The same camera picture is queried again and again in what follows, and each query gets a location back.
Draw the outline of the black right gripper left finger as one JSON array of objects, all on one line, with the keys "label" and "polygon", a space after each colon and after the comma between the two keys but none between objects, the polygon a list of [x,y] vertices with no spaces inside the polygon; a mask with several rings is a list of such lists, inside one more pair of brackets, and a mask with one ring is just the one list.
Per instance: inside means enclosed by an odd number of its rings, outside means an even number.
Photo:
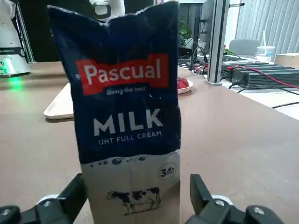
[{"label": "black right gripper left finger", "polygon": [[47,196],[32,208],[16,205],[0,208],[2,224],[72,224],[87,200],[82,174],[77,174],[57,196]]}]

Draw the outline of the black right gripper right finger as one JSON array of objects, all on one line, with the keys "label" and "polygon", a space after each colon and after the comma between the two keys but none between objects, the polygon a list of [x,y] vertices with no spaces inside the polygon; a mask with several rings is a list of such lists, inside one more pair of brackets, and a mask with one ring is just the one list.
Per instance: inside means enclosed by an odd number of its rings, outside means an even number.
[{"label": "black right gripper right finger", "polygon": [[283,221],[271,209],[251,205],[245,211],[227,201],[212,198],[207,186],[198,174],[190,176],[190,199],[195,212],[188,224],[282,224]]}]

